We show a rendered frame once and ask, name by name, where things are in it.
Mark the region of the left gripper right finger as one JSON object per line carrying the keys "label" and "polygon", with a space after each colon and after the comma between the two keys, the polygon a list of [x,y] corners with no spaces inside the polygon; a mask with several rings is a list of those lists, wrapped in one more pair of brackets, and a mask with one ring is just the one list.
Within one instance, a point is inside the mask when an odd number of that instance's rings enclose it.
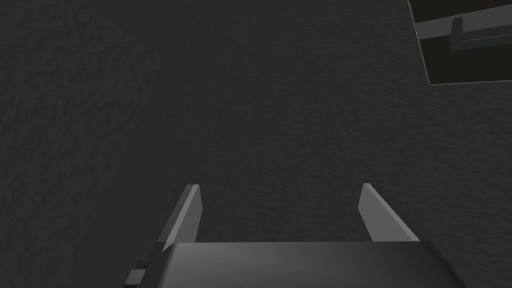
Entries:
{"label": "left gripper right finger", "polygon": [[362,185],[358,211],[373,242],[420,241],[369,183]]}

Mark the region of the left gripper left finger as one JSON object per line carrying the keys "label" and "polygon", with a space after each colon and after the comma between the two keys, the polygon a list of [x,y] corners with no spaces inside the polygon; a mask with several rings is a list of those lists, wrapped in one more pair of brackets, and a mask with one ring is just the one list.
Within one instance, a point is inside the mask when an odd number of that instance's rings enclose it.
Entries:
{"label": "left gripper left finger", "polygon": [[198,184],[187,185],[156,241],[156,250],[163,252],[175,243],[194,243],[202,212],[200,186]]}

